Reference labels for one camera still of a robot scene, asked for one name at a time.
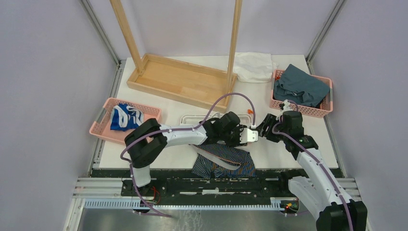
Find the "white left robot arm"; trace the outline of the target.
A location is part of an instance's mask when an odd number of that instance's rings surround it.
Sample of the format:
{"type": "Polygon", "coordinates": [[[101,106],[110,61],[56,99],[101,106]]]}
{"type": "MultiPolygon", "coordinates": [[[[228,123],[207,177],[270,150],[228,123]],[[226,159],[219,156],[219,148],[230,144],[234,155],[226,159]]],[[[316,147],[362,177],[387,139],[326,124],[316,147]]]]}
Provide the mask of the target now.
{"type": "Polygon", "coordinates": [[[165,148],[190,145],[209,164],[235,171],[241,168],[238,158],[244,155],[240,147],[257,140],[255,127],[241,124],[234,112],[220,118],[206,116],[197,125],[166,126],[148,119],[125,137],[133,190],[141,196],[151,191],[150,165],[165,148]]]}

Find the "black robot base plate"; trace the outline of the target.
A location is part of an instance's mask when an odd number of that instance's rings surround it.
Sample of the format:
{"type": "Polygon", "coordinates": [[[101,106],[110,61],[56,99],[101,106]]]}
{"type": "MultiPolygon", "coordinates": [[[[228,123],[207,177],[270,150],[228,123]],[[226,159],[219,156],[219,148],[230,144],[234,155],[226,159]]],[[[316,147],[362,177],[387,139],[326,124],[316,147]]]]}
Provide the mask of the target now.
{"type": "Polygon", "coordinates": [[[159,205],[267,205],[271,197],[293,197],[288,181],[307,176],[301,169],[257,169],[254,177],[200,178],[191,170],[155,169],[151,182],[139,189],[159,205]]]}

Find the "white plastic clip hanger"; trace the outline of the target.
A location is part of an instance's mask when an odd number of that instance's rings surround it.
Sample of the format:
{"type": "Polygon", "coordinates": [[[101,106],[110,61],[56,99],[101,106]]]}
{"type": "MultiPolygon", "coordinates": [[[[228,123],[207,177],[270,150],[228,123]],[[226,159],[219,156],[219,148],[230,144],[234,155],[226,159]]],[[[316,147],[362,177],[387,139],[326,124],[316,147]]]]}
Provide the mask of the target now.
{"type": "MultiPolygon", "coordinates": [[[[221,118],[224,114],[220,112],[212,113],[207,119],[221,118]]],[[[199,124],[206,115],[201,114],[186,114],[180,118],[179,125],[196,125],[199,124]]],[[[249,114],[237,114],[240,119],[240,124],[250,127],[253,123],[253,118],[249,114]]]]}

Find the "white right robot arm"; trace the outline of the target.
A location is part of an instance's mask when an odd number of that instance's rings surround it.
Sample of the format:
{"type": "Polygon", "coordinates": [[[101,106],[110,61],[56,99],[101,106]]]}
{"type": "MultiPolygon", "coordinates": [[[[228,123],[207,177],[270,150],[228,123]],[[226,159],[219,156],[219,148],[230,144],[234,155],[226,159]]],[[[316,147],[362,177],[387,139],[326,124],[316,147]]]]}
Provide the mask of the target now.
{"type": "Polygon", "coordinates": [[[279,181],[278,191],[283,196],[294,194],[299,198],[315,219],[318,231],[366,230],[367,207],[362,201],[355,201],[327,167],[319,146],[305,134],[300,112],[267,114],[256,129],[260,137],[276,143],[282,141],[306,172],[305,177],[279,181]]]}

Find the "navy striped boxer underwear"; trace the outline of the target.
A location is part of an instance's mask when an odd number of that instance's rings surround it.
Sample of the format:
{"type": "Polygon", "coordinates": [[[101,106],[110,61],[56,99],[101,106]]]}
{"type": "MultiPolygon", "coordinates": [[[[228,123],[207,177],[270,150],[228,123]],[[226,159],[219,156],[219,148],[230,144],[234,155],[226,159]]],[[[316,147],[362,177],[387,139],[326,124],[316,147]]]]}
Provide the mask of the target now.
{"type": "Polygon", "coordinates": [[[248,151],[219,143],[191,147],[197,153],[191,171],[201,178],[241,179],[256,176],[255,165],[248,151]]]}

